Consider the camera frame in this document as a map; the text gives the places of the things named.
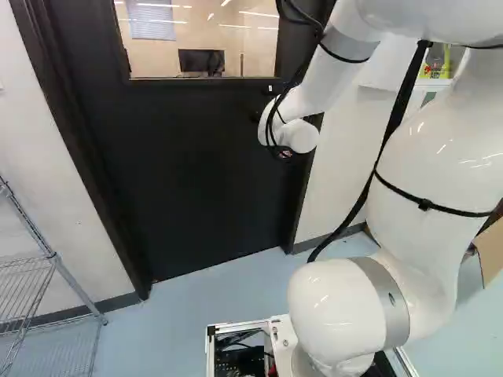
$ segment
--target glass window panel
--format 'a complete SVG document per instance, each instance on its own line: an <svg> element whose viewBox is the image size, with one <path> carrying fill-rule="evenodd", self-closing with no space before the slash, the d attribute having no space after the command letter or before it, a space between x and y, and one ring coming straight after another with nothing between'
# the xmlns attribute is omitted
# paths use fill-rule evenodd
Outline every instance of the glass window panel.
<svg viewBox="0 0 503 377"><path fill-rule="evenodd" d="M123 0L131 78L274 77L274 0Z"/></svg>

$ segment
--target chrome shelving unit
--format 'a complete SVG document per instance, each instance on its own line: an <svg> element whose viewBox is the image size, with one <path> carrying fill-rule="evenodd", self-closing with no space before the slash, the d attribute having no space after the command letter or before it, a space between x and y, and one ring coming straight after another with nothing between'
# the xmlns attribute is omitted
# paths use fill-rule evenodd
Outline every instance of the chrome shelving unit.
<svg viewBox="0 0 503 377"><path fill-rule="evenodd" d="M0 258L0 377L89 377L101 326L107 324L86 292L28 217L0 176L0 200L39 246L30 255ZM58 272L91 314L31 328L51 278Z"/></svg>

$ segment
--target black baseboard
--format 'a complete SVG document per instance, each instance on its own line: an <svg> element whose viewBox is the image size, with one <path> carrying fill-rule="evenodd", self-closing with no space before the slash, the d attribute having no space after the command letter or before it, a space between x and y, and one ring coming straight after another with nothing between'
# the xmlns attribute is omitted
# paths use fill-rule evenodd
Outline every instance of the black baseboard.
<svg viewBox="0 0 503 377"><path fill-rule="evenodd" d="M346 230L344 230L344 232L337 239L348 237L348 236L351 236L355 233L361 232L365 229L365 226L366 226L365 222L352 225L352 226L348 227ZM305 240L305 241L302 241L299 243L295 243L292 248L292 254L298 254L298 253L302 253L304 251L308 251L308 250L316 247L317 245L319 245L320 242L323 241L328 236L329 236L328 234L325 234L324 236L319 236L316 238L311 238L310 240Z"/></svg>
<svg viewBox="0 0 503 377"><path fill-rule="evenodd" d="M122 309L127 306L138 304L141 301L136 292L127 293L125 295L108 298L103 301L96 302L96 307L102 313L112 312L113 310ZM41 316L36 316L31 320L31 326L37 326L40 324L50 324L52 322L58 322L59 320L68 320L70 318L85 316L91 312L87 306L77 306L71 309L61 310L55 313L43 314Z"/></svg>

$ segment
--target wire shelf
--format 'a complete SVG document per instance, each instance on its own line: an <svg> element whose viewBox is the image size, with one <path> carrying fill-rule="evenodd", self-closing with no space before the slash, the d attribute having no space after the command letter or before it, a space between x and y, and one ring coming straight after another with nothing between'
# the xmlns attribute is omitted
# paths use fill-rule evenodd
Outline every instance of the wire shelf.
<svg viewBox="0 0 503 377"><path fill-rule="evenodd" d="M9 377L89 377L93 374L101 322L94 316L31 328ZM0 349L4 340L0 338Z"/></svg>
<svg viewBox="0 0 503 377"><path fill-rule="evenodd" d="M9 373L54 270L45 257L0 261L0 376Z"/></svg>

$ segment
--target white robotic arm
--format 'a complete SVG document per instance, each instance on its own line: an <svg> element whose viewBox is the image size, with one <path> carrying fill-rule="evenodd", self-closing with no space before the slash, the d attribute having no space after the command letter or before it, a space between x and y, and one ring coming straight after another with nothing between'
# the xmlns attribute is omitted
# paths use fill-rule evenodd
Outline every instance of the white robotic arm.
<svg viewBox="0 0 503 377"><path fill-rule="evenodd" d="M501 14L499 0L339 0L324 40L353 60L369 57L385 31L472 45L501 35ZM278 144L314 148L317 134L299 118L329 108L359 66L318 47L304 81L279 107L287 124L274 116ZM502 49L473 50L449 93L387 143L367 203L381 251L310 263L292 277L288 305L303 350L296 355L308 355L324 375L361 375L376 351L428 336L452 315L463 254L503 197L501 67ZM263 144L271 107L259 126ZM294 375L306 377L295 363Z"/></svg>
<svg viewBox="0 0 503 377"><path fill-rule="evenodd" d="M300 85L274 114L278 145L306 153L316 147L318 130L302 117L329 109L368 60L387 32L430 41L472 45L503 32L502 4L497 0L338 0ZM342 59L330 56L330 53ZM259 141L267 145L266 121L272 100L259 123Z"/></svg>

